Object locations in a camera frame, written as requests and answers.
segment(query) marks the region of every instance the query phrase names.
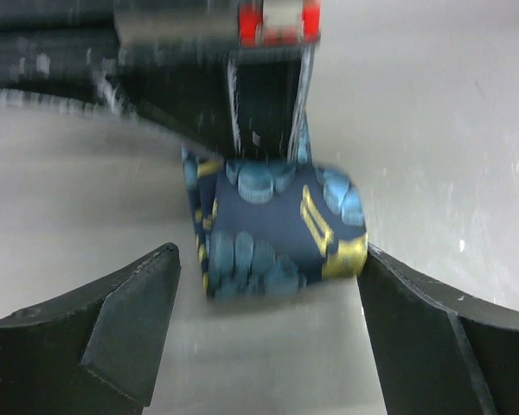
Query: blurry background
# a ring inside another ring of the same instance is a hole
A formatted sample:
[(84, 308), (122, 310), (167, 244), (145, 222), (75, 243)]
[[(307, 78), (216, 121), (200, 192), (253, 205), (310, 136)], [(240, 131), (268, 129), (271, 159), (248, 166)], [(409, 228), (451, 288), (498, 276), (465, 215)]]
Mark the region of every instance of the blurry background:
[[(373, 243), (519, 310), (519, 0), (325, 0), (308, 108)], [(176, 143), (0, 109), (0, 317), (166, 241), (183, 273), (147, 414), (385, 413), (354, 281), (212, 308)]]

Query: black panel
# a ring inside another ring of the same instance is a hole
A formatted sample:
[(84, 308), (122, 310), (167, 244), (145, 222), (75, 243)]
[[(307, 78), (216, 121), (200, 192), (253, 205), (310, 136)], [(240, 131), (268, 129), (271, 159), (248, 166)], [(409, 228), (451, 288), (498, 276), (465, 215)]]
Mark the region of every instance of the black panel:
[(388, 413), (519, 414), (519, 312), (373, 247), (358, 284)]
[(238, 124), (244, 156), (285, 157), (301, 60), (242, 64), (237, 68)]
[[(166, 328), (169, 321), (179, 264), (176, 246), (168, 244), (111, 275), (0, 320), (0, 414), (142, 413), (164, 341), (164, 331), (156, 328)], [(140, 290), (132, 289), (135, 280)], [(112, 311), (110, 305), (102, 305), (106, 299), (150, 305), (116, 316), (125, 324), (116, 324), (109, 333), (93, 332), (97, 321), (107, 319), (102, 313), (107, 316)], [(141, 342), (132, 342), (131, 335), (142, 321), (151, 325), (138, 330)], [(108, 363), (100, 362), (102, 367), (113, 367), (107, 382), (80, 365), (89, 339), (116, 352)], [(131, 367), (124, 367), (124, 361), (131, 361)], [(141, 382), (121, 393), (131, 371)]]

